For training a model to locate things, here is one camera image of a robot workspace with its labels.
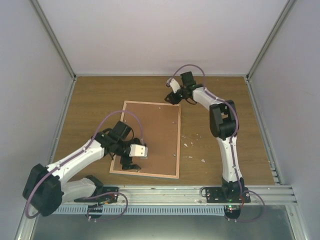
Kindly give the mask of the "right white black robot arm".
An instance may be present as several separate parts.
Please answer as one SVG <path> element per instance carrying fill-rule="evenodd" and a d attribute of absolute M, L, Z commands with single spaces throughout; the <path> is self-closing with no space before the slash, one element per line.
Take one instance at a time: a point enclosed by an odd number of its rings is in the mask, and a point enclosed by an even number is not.
<path fill-rule="evenodd" d="M 221 196 L 228 203 L 238 199 L 244 189 L 244 180 L 239 167 L 237 154 L 237 135 L 239 119 L 232 100 L 224 100 L 211 93 L 203 84 L 197 84 L 192 72 L 180 75 L 182 85 L 173 77 L 166 86 L 172 89 L 165 101 L 176 105 L 182 100 L 192 99 L 209 112 L 209 128 L 216 138 L 222 160 Z"/>

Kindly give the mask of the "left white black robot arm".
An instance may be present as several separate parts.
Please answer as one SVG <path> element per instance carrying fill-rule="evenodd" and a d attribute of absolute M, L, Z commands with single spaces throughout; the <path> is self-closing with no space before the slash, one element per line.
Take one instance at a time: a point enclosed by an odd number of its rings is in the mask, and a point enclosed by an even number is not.
<path fill-rule="evenodd" d="M 96 202 L 101 206 L 114 202 L 117 193 L 106 191 L 104 184 L 93 175 L 71 181 L 78 172 L 107 155 L 120 157 L 124 170 L 138 170 L 134 157 L 145 157 L 148 149 L 143 139 L 133 136 L 134 130 L 122 121 L 113 128 L 97 130 L 79 149 L 68 156 L 48 164 L 35 165 L 28 176 L 22 196 L 26 200 L 25 216 L 33 219 L 47 217 L 65 202 Z"/>

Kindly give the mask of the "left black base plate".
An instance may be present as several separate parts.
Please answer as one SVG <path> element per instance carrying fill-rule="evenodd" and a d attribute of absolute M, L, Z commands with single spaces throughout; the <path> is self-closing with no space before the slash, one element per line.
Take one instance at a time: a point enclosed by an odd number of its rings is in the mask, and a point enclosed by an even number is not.
<path fill-rule="evenodd" d="M 75 199 L 75 203 L 115 203 L 118 197 L 115 193 L 106 194 L 110 192 L 118 192 L 119 188 L 117 186 L 103 186 L 97 188 L 90 197 L 82 197 Z"/>

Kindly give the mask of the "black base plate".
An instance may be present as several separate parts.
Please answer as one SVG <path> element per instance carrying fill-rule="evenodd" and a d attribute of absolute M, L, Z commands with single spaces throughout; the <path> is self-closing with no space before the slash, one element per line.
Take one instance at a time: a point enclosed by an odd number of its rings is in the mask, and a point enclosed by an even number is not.
<path fill-rule="evenodd" d="M 200 189 L 200 195 L 206 198 L 207 203 L 242 204 L 250 203 L 250 194 L 245 192 L 240 196 L 240 189 L 226 189 L 222 186 L 204 186 Z"/>
<path fill-rule="evenodd" d="M 110 192 L 118 192 L 119 188 L 117 186 L 103 186 L 97 188 L 90 197 L 82 197 L 75 199 L 75 203 L 115 203 L 118 197 L 115 193 L 106 194 Z"/>

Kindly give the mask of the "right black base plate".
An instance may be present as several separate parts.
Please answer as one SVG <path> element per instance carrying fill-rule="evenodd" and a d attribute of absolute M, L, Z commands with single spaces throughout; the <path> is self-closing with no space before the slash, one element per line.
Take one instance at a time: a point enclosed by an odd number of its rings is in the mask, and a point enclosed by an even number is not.
<path fill-rule="evenodd" d="M 200 195 L 206 198 L 207 203 L 242 204 L 250 203 L 250 194 L 245 192 L 240 196 L 240 189 L 226 189 L 222 186 L 204 186 L 200 189 Z"/>

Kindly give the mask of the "right aluminium corner post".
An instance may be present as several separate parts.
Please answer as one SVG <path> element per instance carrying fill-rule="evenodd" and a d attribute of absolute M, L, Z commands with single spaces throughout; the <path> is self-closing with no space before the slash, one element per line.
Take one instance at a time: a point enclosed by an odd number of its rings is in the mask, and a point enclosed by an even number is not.
<path fill-rule="evenodd" d="M 262 45 L 262 48 L 260 49 L 257 57 L 255 58 L 251 68 L 249 69 L 249 72 L 246 75 L 246 79 L 249 81 L 251 79 L 251 77 L 253 76 L 253 74 L 255 73 L 255 71 L 257 70 L 260 62 L 262 61 L 263 57 L 265 56 L 267 50 L 269 49 L 269 47 L 271 46 L 273 40 L 275 39 L 275 37 L 277 36 L 279 30 L 281 29 L 281 27 L 283 26 L 285 20 L 287 19 L 288 15 L 290 14 L 292 8 L 294 7 L 294 5 L 296 4 L 296 0 L 287 0 L 283 9 L 281 10 L 278 18 L 276 19 L 270 33 L 268 34 L 265 42 Z"/>

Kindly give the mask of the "aluminium corner post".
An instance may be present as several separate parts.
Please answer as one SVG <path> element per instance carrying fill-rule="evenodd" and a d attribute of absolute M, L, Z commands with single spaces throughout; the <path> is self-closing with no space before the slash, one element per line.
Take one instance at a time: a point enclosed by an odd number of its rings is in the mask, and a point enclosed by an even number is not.
<path fill-rule="evenodd" d="M 65 52 L 63 51 L 47 17 L 45 12 L 43 11 L 43 8 L 41 7 L 40 3 L 38 0 L 30 0 L 29 1 L 30 4 L 32 5 L 36 15 L 38 16 L 41 24 L 43 25 L 50 41 L 52 42 L 54 48 L 56 49 L 60 59 L 62 60 L 62 63 L 64 65 L 64 67 L 66 68 L 68 74 L 71 76 L 71 79 L 75 82 L 77 75 L 75 74 L 70 62 L 67 59 L 67 56 L 65 54 Z"/>
<path fill-rule="evenodd" d="M 279 30 L 281 29 L 281 27 L 283 26 L 285 20 L 287 19 L 288 15 L 290 14 L 292 8 L 294 7 L 294 5 L 296 4 L 296 0 L 287 0 L 283 9 L 281 10 L 278 18 L 276 19 L 270 33 L 268 34 L 265 42 L 262 45 L 262 48 L 260 49 L 257 57 L 255 58 L 251 68 L 249 69 L 249 72 L 246 75 L 246 79 L 249 81 L 251 79 L 251 77 L 253 76 L 253 74 L 255 73 L 255 71 L 257 70 L 260 62 L 262 61 L 263 57 L 265 56 L 267 50 L 269 49 L 269 47 L 271 46 L 273 40 L 275 39 L 275 37 L 277 36 Z"/>

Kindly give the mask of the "aluminium front rail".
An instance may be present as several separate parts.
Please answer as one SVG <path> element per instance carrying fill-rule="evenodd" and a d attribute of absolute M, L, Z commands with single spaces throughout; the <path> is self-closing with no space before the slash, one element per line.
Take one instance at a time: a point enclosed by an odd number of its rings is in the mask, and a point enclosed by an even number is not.
<path fill-rule="evenodd" d="M 248 205 L 296 205 L 297 200 L 293 189 L 289 185 L 249 185 L 252 191 L 249 194 Z M 208 203 L 205 197 L 206 191 L 199 185 L 120 185 L 119 193 L 114 205 L 125 205 L 128 199 L 129 205 L 151 205 L 151 206 L 209 206 L 209 205 L 241 205 L 237 201 L 223 202 L 215 197 L 213 202 Z"/>

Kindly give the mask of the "left aluminium corner post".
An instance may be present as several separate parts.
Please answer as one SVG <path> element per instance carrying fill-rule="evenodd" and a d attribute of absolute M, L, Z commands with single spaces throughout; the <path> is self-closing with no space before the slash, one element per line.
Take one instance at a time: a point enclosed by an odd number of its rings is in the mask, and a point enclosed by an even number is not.
<path fill-rule="evenodd" d="M 77 75 L 75 74 L 70 62 L 67 59 L 67 56 L 65 54 L 65 52 L 63 51 L 47 17 L 45 12 L 43 11 L 43 8 L 41 7 L 40 3 L 38 0 L 30 0 L 29 1 L 30 4 L 32 5 L 36 15 L 38 16 L 41 24 L 43 25 L 50 41 L 52 42 L 54 48 L 56 49 L 60 59 L 62 60 L 62 63 L 64 65 L 64 67 L 66 68 L 68 74 L 71 76 L 71 79 L 75 82 Z"/>

